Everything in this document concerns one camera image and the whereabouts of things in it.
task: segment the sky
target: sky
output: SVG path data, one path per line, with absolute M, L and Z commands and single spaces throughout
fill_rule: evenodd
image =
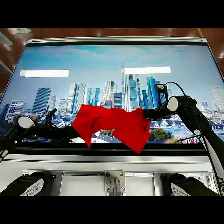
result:
M 198 104 L 215 100 L 212 85 L 224 88 L 222 78 L 207 46 L 189 45 L 66 45 L 26 47 L 0 104 L 0 109 L 12 100 L 26 102 L 32 109 L 38 88 L 51 88 L 57 100 L 67 99 L 72 83 L 85 83 L 87 88 L 103 88 L 107 80 L 117 84 L 121 92 L 121 66 L 150 67 L 170 66 L 170 74 L 139 75 L 141 90 L 147 89 L 146 77 L 154 77 L 161 83 L 177 82 L 187 95 Z M 20 70 L 68 69 L 68 78 L 25 78 Z M 180 90 L 169 85 L 173 95 Z

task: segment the red garment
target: red garment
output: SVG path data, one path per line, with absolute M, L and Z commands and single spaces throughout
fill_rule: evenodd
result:
M 142 109 L 132 112 L 123 109 L 106 109 L 101 106 L 82 105 L 72 126 L 91 146 L 92 134 L 99 130 L 112 130 L 113 136 L 140 153 L 148 140 L 150 121 L 143 117 Z

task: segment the cityscape print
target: cityscape print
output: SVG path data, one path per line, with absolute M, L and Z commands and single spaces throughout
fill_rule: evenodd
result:
M 52 86 L 52 82 L 54 83 L 55 78 L 54 79 L 51 78 L 51 80 L 53 79 L 51 84 L 48 84 L 49 79 L 38 78 L 41 79 L 41 82 L 38 82 L 38 85 L 34 84 L 33 82 L 33 85 L 36 85 L 36 91 L 35 92 L 32 91 L 33 96 L 30 96 L 28 100 L 23 99 L 24 98 L 23 96 L 21 98 L 19 97 L 17 98 L 17 94 L 15 93 L 14 96 L 8 97 L 11 98 L 11 100 L 7 101 L 8 91 L 10 91 L 10 88 L 13 88 L 10 85 L 11 83 L 12 85 L 14 84 L 13 83 L 14 77 L 13 77 L 8 87 L 8 90 L 6 91 L 6 94 L 3 97 L 3 100 L 0 104 L 0 135 L 3 134 L 12 125 L 14 119 L 18 115 L 25 115 L 25 116 L 35 115 L 37 116 L 40 123 L 44 123 L 45 117 L 43 115 L 53 110 L 54 108 L 57 109 L 57 112 L 54 116 L 53 123 L 59 128 L 70 125 L 72 121 L 76 119 L 76 115 L 82 104 L 102 106 L 104 108 L 120 108 L 126 110 L 127 112 L 131 112 L 137 108 L 142 109 L 157 108 L 159 105 L 159 98 L 161 97 L 162 103 L 164 102 L 165 99 L 164 97 L 159 96 L 158 91 L 155 88 L 155 85 L 167 82 L 167 80 L 163 78 L 164 75 L 128 74 L 126 71 L 133 66 L 130 66 L 131 63 L 130 62 L 127 63 L 126 62 L 127 60 L 128 60 L 127 56 L 126 58 L 123 59 L 123 61 L 120 60 L 120 65 L 118 68 L 120 72 L 116 75 L 116 77 L 112 76 L 110 77 L 110 79 L 108 79 L 107 77 L 106 80 L 102 80 L 101 77 L 100 81 L 101 83 L 104 82 L 103 85 L 102 84 L 97 85 L 98 82 L 97 76 L 95 77 L 96 84 L 93 86 L 93 82 L 91 82 L 92 85 L 90 85 L 90 83 L 88 82 L 88 77 L 86 77 L 85 81 L 85 80 L 79 80 L 79 77 L 76 77 L 75 75 L 72 76 L 70 75 L 71 79 L 74 79 L 74 81 L 58 85 L 60 91 L 61 92 L 63 91 L 63 97 L 62 94 L 59 93 L 59 89 L 57 90 L 56 88 L 57 85 L 55 84 L 55 86 Z M 24 69 L 24 67 L 22 67 L 24 66 L 24 64 L 25 64 L 24 62 L 19 63 L 14 74 L 14 76 L 16 77 L 16 79 L 19 80 L 19 82 L 24 82 L 25 79 L 26 81 L 27 80 L 31 81 L 32 79 L 21 77 L 19 75 L 21 69 Z M 204 91 L 208 91 L 210 93 L 209 99 L 212 99 L 212 101 L 208 99 L 199 102 L 198 101 L 199 97 L 195 97 L 195 99 L 198 101 L 197 104 L 198 108 L 207 117 L 212 129 L 222 140 L 224 140 L 224 88 L 220 75 L 219 77 L 217 77 L 217 79 L 220 81 L 219 83 L 210 82 L 204 84 L 206 88 L 206 90 Z M 169 97 L 180 95 L 180 92 L 178 92 L 175 88 L 173 89 L 172 88 L 173 86 L 168 86 Z M 193 134 L 186 128 L 186 126 L 181 121 L 178 115 L 174 115 L 170 119 L 164 119 L 161 121 L 151 121 L 149 131 L 151 132 L 151 136 L 147 143 L 151 144 L 173 143 L 174 141 L 193 136 Z M 40 138 L 39 141 L 49 141 L 49 140 Z M 80 138 L 76 138 L 73 139 L 73 142 L 81 143 L 84 141 Z M 113 137 L 112 131 L 110 130 L 107 131 L 101 130 L 98 133 L 95 133 L 92 136 L 92 142 L 120 143 L 118 139 Z M 194 137 L 191 139 L 183 140 L 182 143 L 197 144 L 199 143 L 199 140 L 196 137 Z

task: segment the black border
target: black border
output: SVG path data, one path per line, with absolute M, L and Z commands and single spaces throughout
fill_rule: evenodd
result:
M 88 40 L 78 40 L 78 42 L 30 42 L 27 43 L 18 59 L 16 67 L 19 63 L 20 58 L 23 55 L 23 52 L 26 47 L 35 47 L 35 46 L 64 46 L 64 45 L 199 45 L 199 46 L 207 46 L 209 48 L 210 53 L 216 63 L 216 66 L 220 72 L 220 75 L 223 79 L 221 70 L 217 64 L 217 61 L 211 51 L 211 48 L 207 42 L 190 42 L 186 41 L 112 41 L 112 40 L 103 40 L 103 41 L 88 41 Z M 101 155 L 101 156 L 109 156 L 109 155 L 123 155 L 136 156 L 134 151 L 131 151 L 126 145 L 122 143 L 98 143 L 92 144 L 91 149 L 87 148 L 85 143 L 71 143 L 63 146 L 63 148 L 56 147 L 54 145 L 49 145 L 49 143 L 21 143 L 17 145 L 16 152 L 21 154 L 29 154 L 29 155 Z M 145 145 L 141 155 L 159 155 L 159 156 L 171 156 L 171 155 L 179 155 L 179 156 L 204 156 L 207 155 L 206 150 L 204 149 L 202 144 L 147 144 Z

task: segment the wooden floor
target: wooden floor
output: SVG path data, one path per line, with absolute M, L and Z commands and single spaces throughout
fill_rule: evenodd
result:
M 224 28 L 29 28 L 29 33 L 15 33 L 0 28 L 13 45 L 0 41 L 0 60 L 13 70 L 28 39 L 75 36 L 188 36 L 206 37 L 224 74 Z M 9 75 L 0 71 L 0 92 Z

